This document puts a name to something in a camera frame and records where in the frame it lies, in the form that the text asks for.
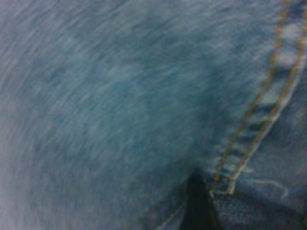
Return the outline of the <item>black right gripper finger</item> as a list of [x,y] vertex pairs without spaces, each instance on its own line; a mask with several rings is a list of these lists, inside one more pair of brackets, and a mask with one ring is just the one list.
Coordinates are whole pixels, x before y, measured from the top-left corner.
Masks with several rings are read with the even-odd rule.
[[187,230],[216,230],[217,220],[214,205],[200,175],[190,177],[187,186]]

